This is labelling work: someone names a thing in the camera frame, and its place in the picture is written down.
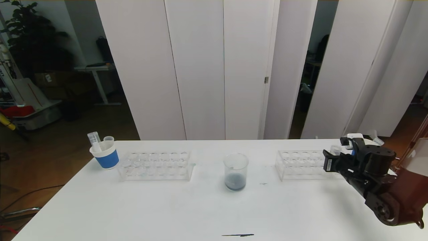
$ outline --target test tube rack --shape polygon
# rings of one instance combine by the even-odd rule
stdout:
[[[150,151],[127,153],[117,169],[122,181],[190,181],[194,166],[190,151]]]
[[[335,172],[325,172],[322,151],[278,151],[275,168],[279,179],[284,180],[320,180],[343,179]]]

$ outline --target black cable on floor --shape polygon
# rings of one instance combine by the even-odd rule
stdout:
[[[38,192],[38,191],[41,191],[41,190],[45,190],[45,189],[50,189],[50,188],[55,188],[55,187],[62,187],[62,186],[64,186],[65,184],[63,184],[63,185],[58,185],[58,186],[53,186],[53,187],[44,187],[44,188],[40,188],[40,189],[37,189],[37,190],[34,190],[34,191],[31,191],[31,192],[29,192],[29,193],[27,193],[27,194],[24,194],[24,195],[22,195],[20,198],[18,198],[17,200],[15,200],[14,202],[12,202],[11,204],[9,204],[9,206],[7,206],[7,207],[5,207],[5,208],[3,208],[1,211],[0,211],[0,213],[3,213],[3,211],[5,211],[6,209],[8,209],[9,207],[11,207],[12,205],[14,205],[17,201],[19,201],[19,200],[21,200],[21,198],[23,198],[23,197],[25,197],[25,196],[27,196],[27,195],[29,195],[29,194],[32,194],[32,193],[35,193],[35,192]]]

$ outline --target paper cup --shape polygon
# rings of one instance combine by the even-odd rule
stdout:
[[[95,157],[98,163],[105,170],[112,169],[119,162],[119,157],[117,156],[116,147],[114,146],[113,141],[103,141],[100,142],[101,152],[94,152],[92,147],[89,149],[89,152]]]

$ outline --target potted plant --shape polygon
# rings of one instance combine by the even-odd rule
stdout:
[[[40,16],[34,9],[36,2],[27,6],[16,0],[4,0],[2,3],[17,7],[1,32],[10,34],[9,51],[25,77],[73,67],[73,54],[60,46],[61,38],[68,38],[68,34],[58,32],[49,19]]]

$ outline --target doorway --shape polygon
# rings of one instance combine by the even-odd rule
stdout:
[[[394,150],[398,157],[406,151],[413,136],[428,115],[428,72],[415,93],[406,112],[390,137],[383,137],[384,146]]]
[[[289,139],[300,139],[322,66],[338,1],[318,0]]]

